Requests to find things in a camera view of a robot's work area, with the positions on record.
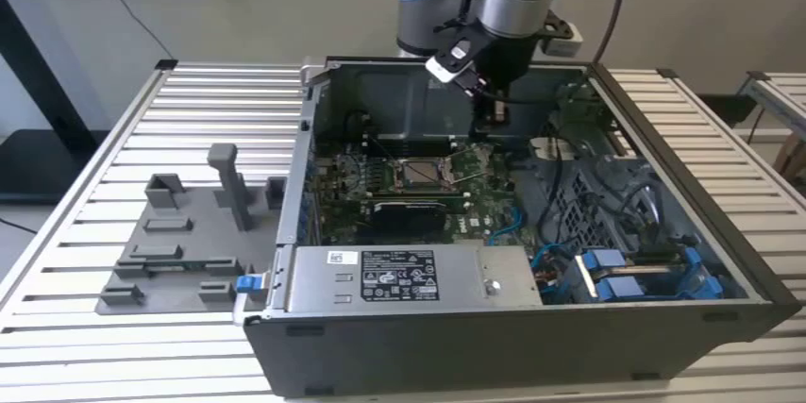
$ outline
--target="blue cable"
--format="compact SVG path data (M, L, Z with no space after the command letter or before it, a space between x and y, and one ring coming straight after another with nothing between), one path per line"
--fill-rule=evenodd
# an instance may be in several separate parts
M500 230L495 231L490 235L490 239L487 239L487 245L495 245L495 239L499 236L502 236L503 234L508 233L510 231L514 231L518 228L520 228L520 223L523 221L523 217L520 215L520 210L518 210L518 207L512 207L512 220L514 220L514 224L510 227L502 228Z
M536 268L538 265L540 264L540 258L543 257L543 254L546 254L552 247L562 247L563 245L560 243L548 243L546 244L543 247L540 247L540 249L538 250L538 253L534 256L534 260L531 261L531 269Z

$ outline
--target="slotted aluminum surface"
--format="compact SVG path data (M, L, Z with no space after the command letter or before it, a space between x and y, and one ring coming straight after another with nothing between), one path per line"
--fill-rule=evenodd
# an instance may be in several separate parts
M690 153L683 160L806 300L802 199L780 189L678 81L655 72L615 77L647 115L658 115L660 133L682 156ZM229 313L99 316L93 308L145 204L149 173L171 170L192 185L211 185L204 149L224 141L241 149L237 168L248 181L287 170L295 129L277 126L293 124L299 112L296 80L297 68L271 66L181 65L155 75L91 163L85 184L65 196L25 252L29 269L12 270L21 278L0 315L0 402L280 401ZM706 153L727 161L704 160ZM9 287L6 279L0 293ZM668 383L380 395L377 401L803 401L804 336L802 311L752 344L719 347Z
M750 73L739 93L748 95L806 141L806 74Z

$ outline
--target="gray floor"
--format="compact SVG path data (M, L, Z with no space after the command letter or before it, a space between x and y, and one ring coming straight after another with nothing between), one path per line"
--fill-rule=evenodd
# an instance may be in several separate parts
M0 217L33 230L45 223L55 207L0 205ZM25 250L33 234L0 224L0 280Z

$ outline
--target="warning label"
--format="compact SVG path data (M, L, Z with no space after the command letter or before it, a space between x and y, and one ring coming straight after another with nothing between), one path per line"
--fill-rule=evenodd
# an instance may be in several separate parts
M364 250L361 297L368 302L437 301L433 250Z

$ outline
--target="gray plastic block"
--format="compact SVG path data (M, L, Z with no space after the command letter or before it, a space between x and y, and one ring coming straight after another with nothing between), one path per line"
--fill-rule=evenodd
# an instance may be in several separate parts
M109 306L131 306L140 304L144 298L137 285L107 285L100 292L100 300Z
M212 259L215 263L209 263L204 269L211 276L233 276L237 277L243 274L243 267L237 262L237 259L224 257Z
M235 225L241 231L252 227L252 218L247 210L247 189L243 179L235 170L237 148L231 143L215 143L207 155L207 163L217 170L221 188L227 198Z
M204 303L232 303L235 301L232 282L201 282L199 297Z
M184 191L176 174L153 174L145 184L145 198L155 209L176 209L173 195Z
M176 219L148 219L144 225L145 231L189 231L192 229L191 219L179 217Z
M112 273L119 278L148 277L148 271L145 269L145 259L117 260L117 263L112 268Z
M175 210L145 206L123 249L108 285L133 284L145 295L140 304L109 305L99 300L100 314L231 311L232 301L209 302L199 297L201 282L235 282L244 273L263 273L275 257L280 212L268 210L267 187L247 188L245 205L253 221L237 229L229 209L215 201L219 188L185 188L172 193ZM144 230L155 220L191 220L191 230ZM263 298L248 298L247 310L264 307Z
M173 245L136 245L128 254L132 259L181 259L181 247Z
M265 203L269 210L281 208L281 199L285 197L285 178L284 176L269 176L265 191Z

